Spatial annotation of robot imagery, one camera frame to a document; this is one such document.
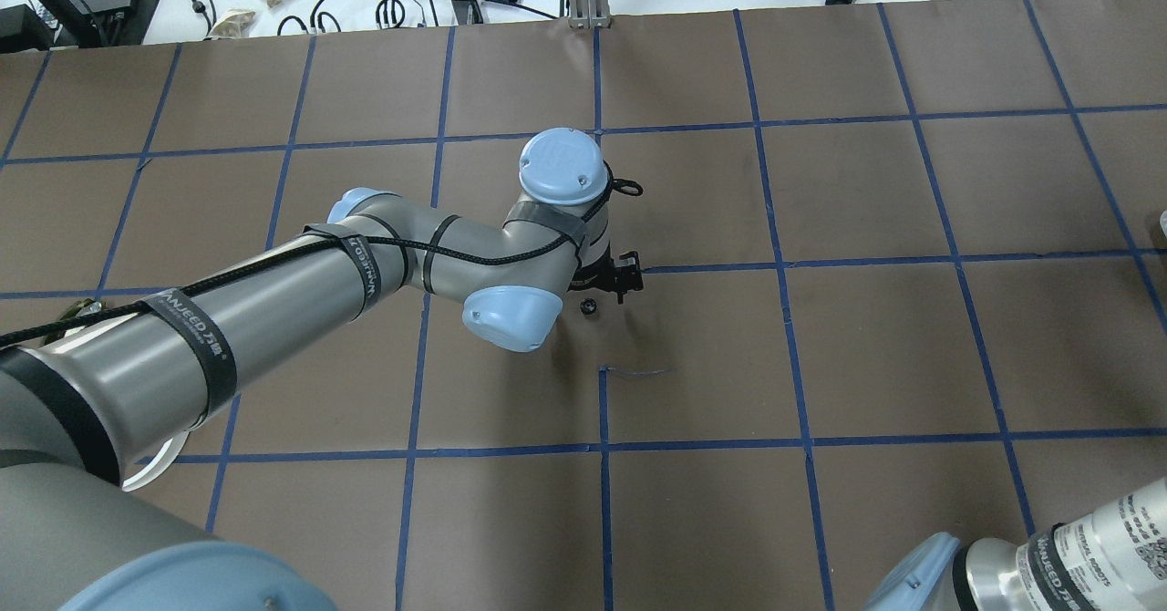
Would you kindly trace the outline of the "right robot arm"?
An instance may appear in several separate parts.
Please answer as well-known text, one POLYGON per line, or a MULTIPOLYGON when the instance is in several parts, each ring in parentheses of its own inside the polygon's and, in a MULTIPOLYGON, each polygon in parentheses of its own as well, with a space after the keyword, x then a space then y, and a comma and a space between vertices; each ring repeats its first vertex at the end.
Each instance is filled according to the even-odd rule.
POLYGON ((864 610, 1163 610, 1166 492, 1152 482, 1023 545, 934 533, 864 610))

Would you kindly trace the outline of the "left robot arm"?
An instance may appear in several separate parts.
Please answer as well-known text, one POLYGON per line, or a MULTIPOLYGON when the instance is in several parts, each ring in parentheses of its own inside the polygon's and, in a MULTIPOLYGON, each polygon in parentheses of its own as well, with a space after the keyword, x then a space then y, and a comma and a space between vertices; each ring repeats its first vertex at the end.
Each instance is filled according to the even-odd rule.
POLYGON ((471 333, 541 347, 568 292, 642 290, 613 258, 615 176, 582 129, 543 129, 497 227, 361 187, 291 243, 130 306, 4 335, 5 610, 334 610, 278 557, 123 487, 125 470, 400 288, 462 306, 471 333))

